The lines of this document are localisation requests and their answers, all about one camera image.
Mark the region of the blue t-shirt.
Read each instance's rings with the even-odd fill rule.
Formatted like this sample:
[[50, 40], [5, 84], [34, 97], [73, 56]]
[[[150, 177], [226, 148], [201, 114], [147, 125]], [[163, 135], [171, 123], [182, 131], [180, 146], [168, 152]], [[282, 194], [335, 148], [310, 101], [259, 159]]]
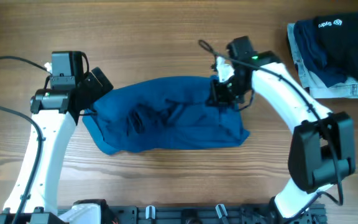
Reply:
[[217, 77], [164, 77], [111, 90], [83, 123], [105, 154], [238, 147], [249, 137], [240, 112], [207, 104]]

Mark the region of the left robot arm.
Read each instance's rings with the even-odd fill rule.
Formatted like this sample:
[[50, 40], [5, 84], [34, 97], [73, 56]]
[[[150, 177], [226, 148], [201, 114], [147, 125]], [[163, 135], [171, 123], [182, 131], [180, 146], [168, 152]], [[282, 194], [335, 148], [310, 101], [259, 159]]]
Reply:
[[99, 69], [90, 69], [80, 51], [52, 53], [43, 88], [30, 100], [31, 116], [0, 106], [26, 119], [31, 134], [15, 186], [4, 203], [0, 223], [104, 223], [114, 214], [105, 200], [81, 200], [59, 214], [57, 190], [63, 159], [80, 117], [97, 115], [92, 104], [113, 86]]

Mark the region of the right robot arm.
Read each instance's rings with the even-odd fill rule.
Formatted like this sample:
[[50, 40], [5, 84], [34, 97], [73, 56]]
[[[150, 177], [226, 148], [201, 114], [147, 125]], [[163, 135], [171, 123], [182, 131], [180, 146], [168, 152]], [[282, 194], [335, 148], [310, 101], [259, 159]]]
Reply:
[[256, 52], [247, 36], [232, 40], [226, 53], [214, 50], [206, 41], [200, 47], [214, 57], [208, 102], [244, 110], [250, 106], [244, 96], [261, 95], [291, 131], [288, 155], [290, 179], [283, 190], [261, 208], [246, 207], [245, 218], [265, 223], [301, 222], [311, 215], [320, 197], [343, 205], [342, 181], [356, 170], [354, 122], [345, 112], [334, 113], [313, 99], [289, 74], [285, 64], [271, 51]]

